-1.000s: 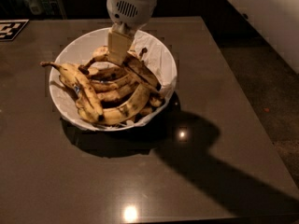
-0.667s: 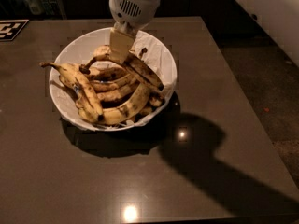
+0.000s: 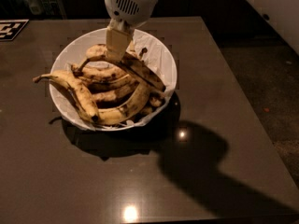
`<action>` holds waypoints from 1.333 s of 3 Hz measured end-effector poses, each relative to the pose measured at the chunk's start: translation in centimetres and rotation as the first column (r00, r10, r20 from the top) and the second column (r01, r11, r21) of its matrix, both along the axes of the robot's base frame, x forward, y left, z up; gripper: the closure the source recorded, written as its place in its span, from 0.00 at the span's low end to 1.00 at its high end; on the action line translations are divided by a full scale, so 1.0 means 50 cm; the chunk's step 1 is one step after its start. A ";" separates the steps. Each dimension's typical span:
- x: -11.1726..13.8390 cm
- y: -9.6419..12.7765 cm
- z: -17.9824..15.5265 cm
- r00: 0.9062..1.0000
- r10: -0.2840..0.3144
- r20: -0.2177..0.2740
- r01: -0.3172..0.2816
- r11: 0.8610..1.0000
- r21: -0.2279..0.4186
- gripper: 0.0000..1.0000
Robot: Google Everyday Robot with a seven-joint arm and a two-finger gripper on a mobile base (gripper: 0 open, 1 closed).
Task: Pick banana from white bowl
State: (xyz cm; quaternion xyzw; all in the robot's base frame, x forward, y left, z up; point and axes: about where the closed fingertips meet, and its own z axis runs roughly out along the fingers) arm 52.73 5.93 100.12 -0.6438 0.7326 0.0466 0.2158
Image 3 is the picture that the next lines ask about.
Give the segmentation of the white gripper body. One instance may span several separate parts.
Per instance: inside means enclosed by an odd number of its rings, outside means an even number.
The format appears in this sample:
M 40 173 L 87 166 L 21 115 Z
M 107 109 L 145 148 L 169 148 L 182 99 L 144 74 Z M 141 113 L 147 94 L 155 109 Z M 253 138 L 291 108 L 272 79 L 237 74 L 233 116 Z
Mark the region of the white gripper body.
M 105 0 L 107 13 L 112 20 L 125 21 L 133 28 L 147 22 L 158 0 Z

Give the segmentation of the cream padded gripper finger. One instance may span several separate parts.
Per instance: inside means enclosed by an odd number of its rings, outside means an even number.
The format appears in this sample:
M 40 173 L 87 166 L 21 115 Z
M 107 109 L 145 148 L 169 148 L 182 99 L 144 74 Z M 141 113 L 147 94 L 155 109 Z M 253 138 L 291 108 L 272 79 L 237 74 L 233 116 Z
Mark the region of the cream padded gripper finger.
M 107 27 L 107 57 L 120 61 L 133 39 L 134 29 L 126 21 L 112 19 Z

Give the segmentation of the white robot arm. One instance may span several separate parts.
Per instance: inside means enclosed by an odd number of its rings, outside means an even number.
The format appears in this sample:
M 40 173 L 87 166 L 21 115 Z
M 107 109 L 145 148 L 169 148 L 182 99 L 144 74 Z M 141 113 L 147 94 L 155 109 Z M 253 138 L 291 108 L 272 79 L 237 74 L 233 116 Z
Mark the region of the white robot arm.
M 299 0 L 246 0 L 299 53 Z M 105 0 L 112 29 L 131 33 L 146 23 L 158 0 Z

